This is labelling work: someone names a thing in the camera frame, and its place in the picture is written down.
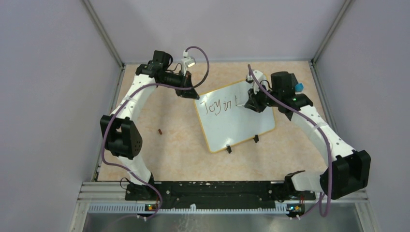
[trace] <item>beige tabletop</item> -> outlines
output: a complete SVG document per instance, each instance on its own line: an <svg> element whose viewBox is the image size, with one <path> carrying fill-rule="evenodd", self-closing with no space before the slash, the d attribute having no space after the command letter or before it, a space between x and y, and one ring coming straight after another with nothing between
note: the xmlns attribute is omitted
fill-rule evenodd
<svg viewBox="0 0 410 232"><path fill-rule="evenodd" d="M202 94L244 80L247 64L211 63L209 76L197 92ZM303 93L323 116L307 61L250 64L253 69L267 74L269 80L274 72L294 73L305 87ZM137 67L127 65L117 104L131 86ZM202 79L206 63L198 63L189 71L195 85ZM143 159L158 181L283 180L286 174L299 170L324 171L323 158L305 134L277 109L274 109L274 114L275 129L259 136L257 144L249 140L233 146L231 154L225 150L210 153L193 100L177 97L172 89L158 87L148 98L137 122L143 137ZM105 151L105 155L107 161L120 163L109 151ZM118 181L122 177L128 177L126 171L102 164L98 180Z"/></svg>

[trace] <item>blue cap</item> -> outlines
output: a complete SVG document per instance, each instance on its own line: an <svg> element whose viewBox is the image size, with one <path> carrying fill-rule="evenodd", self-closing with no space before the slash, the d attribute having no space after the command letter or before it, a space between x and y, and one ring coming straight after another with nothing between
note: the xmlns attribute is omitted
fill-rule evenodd
<svg viewBox="0 0 410 232"><path fill-rule="evenodd" d="M303 84L299 83L295 85L295 92L302 92L303 90Z"/></svg>

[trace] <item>black clip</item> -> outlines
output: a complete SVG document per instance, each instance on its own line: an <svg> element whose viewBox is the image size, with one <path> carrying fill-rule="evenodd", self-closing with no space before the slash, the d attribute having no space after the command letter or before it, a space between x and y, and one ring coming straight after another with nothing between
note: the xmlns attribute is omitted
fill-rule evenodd
<svg viewBox="0 0 410 232"><path fill-rule="evenodd" d="M257 144L259 142L259 136L255 135L255 137L253 138L253 140L255 141L255 143Z"/></svg>
<svg viewBox="0 0 410 232"><path fill-rule="evenodd" d="M226 150L227 150L228 153L230 154L230 153L232 152L231 146L228 145L228 146L226 147Z"/></svg>

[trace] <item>white wall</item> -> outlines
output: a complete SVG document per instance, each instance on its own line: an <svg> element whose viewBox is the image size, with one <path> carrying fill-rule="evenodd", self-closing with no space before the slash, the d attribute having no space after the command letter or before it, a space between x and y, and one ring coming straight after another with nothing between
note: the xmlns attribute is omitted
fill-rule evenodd
<svg viewBox="0 0 410 232"><path fill-rule="evenodd" d="M91 2L123 61L143 62L189 45L211 60L310 59L344 0Z"/></svg>
<svg viewBox="0 0 410 232"><path fill-rule="evenodd" d="M408 231L410 1L362 0L318 63L337 128L372 157L367 188L383 231Z"/></svg>
<svg viewBox="0 0 410 232"><path fill-rule="evenodd" d="M118 72L79 0L1 1L1 231L68 230Z"/></svg>

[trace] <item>whiteboard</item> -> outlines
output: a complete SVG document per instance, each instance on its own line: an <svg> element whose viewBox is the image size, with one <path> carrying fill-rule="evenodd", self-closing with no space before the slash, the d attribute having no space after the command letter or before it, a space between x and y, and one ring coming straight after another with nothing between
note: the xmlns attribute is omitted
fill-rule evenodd
<svg viewBox="0 0 410 232"><path fill-rule="evenodd" d="M268 107L257 113L243 106L250 88L251 84L246 81L236 82L194 100L210 152L221 151L275 128L272 109Z"/></svg>

